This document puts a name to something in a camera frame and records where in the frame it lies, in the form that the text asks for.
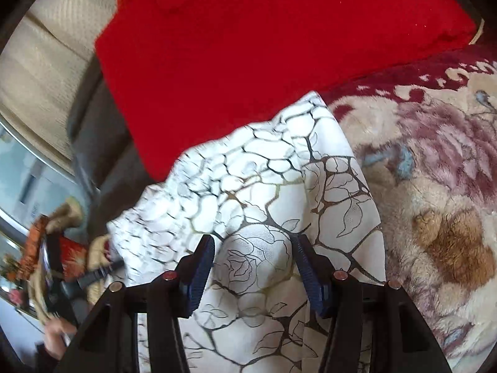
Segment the white fabric with black leaf pattern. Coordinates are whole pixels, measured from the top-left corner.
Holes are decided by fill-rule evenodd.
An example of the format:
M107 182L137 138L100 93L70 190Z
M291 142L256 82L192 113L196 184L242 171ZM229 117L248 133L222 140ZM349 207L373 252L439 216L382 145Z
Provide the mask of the white fabric with black leaf pattern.
M108 227L127 285L174 269L203 234L215 237L202 302L180 321L188 364L202 372L317 371L329 322L310 312L290 235L306 234L317 253L361 281L385 280L376 206L315 92L272 121L187 150L164 183ZM359 371L367 370L363 346ZM141 371L150 371L144 316L139 353Z

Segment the screw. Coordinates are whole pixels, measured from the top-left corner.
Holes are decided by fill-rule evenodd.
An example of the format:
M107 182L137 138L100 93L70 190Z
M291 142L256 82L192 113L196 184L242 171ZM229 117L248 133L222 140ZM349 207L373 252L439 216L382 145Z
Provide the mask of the screw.
M333 276L337 280L345 280L345 279L347 279L349 277L349 274L347 272L345 272L344 270L336 270L333 273Z
M114 283L111 283L109 286L109 290L113 293L121 290L122 288L123 288L123 284L121 282L114 282Z
M177 277L178 274L175 270L166 270L166 272L162 274L162 279L164 280L175 280Z
M392 279L388 281L388 286L390 286L392 289L399 290L402 285L398 280Z

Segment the red cushion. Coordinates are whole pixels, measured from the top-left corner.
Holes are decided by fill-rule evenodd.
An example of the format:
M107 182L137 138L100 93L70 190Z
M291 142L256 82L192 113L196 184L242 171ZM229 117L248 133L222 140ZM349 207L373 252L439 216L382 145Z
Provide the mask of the red cushion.
M454 0L128 0L96 42L147 171L306 92L466 45Z

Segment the plush rug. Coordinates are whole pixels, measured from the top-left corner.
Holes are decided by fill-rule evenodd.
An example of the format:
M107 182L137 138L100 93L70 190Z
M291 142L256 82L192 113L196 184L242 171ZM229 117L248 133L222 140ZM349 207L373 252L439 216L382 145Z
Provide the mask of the plush rug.
M340 121L399 279L455 373L497 339L497 52L468 47L321 96Z

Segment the human hand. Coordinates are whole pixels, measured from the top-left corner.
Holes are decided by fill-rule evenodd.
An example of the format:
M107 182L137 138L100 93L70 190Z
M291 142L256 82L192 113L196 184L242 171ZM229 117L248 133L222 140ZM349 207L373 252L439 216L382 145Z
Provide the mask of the human hand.
M58 361L64 356L66 344L62 336L74 335L77 329L64 318L54 318L45 324L44 344L47 353Z

